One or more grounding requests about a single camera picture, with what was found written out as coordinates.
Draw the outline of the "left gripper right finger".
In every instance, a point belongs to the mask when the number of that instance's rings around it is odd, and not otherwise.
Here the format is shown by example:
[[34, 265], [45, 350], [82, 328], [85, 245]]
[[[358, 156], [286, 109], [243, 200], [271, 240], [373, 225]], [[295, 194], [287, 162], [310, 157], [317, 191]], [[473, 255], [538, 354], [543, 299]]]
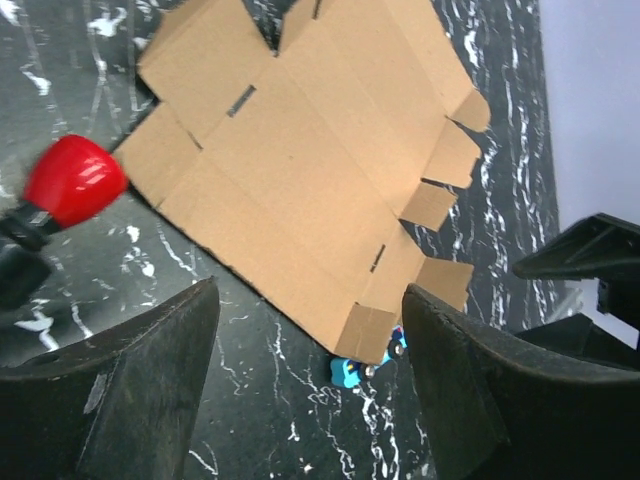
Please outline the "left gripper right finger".
[[409, 359], [441, 479], [635, 479], [639, 354], [581, 314], [511, 334], [417, 285]]

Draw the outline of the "blue toy car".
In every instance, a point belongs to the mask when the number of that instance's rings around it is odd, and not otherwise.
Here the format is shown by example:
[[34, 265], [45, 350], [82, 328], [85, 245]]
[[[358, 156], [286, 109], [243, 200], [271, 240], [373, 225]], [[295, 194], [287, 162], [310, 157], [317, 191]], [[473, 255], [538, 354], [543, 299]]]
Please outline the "blue toy car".
[[397, 325], [379, 364], [367, 364], [344, 357], [334, 357], [330, 362], [331, 383], [340, 388], [352, 389], [370, 381], [376, 371], [391, 360], [401, 358], [407, 349], [404, 328]]

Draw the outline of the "red black stamp toy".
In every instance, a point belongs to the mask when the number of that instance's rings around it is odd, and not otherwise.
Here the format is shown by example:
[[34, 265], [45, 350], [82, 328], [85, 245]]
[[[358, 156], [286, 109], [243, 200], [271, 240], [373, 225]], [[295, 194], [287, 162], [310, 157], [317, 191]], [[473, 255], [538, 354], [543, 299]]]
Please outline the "red black stamp toy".
[[94, 217], [127, 188], [119, 163], [92, 140], [69, 134], [53, 143], [18, 204], [1, 215], [1, 310], [20, 308], [51, 275], [41, 255], [51, 236]]

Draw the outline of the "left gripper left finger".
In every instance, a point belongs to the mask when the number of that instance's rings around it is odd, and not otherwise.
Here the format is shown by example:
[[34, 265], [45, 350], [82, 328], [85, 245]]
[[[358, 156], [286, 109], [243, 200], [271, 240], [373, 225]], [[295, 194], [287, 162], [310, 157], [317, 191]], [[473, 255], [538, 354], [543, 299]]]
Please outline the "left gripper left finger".
[[220, 314], [212, 278], [1, 370], [4, 479], [180, 479]]

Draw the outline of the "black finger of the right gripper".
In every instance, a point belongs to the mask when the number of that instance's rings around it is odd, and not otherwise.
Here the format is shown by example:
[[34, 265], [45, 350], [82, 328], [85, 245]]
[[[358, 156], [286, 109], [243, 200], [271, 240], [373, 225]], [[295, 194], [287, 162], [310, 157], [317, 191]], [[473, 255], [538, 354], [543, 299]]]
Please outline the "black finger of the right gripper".
[[597, 310], [639, 312], [639, 226], [599, 213], [584, 218], [513, 265], [522, 279], [596, 279]]

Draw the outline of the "brown cardboard box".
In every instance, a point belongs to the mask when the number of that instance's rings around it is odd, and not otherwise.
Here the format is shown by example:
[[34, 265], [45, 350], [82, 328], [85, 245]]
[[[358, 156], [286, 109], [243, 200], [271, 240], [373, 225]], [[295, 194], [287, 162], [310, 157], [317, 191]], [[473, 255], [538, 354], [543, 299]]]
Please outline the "brown cardboard box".
[[242, 2], [187, 1], [138, 73], [133, 185], [327, 350], [379, 361], [411, 283], [465, 305], [472, 266], [405, 230], [441, 227], [490, 120], [430, 2], [299, 1], [272, 53]]

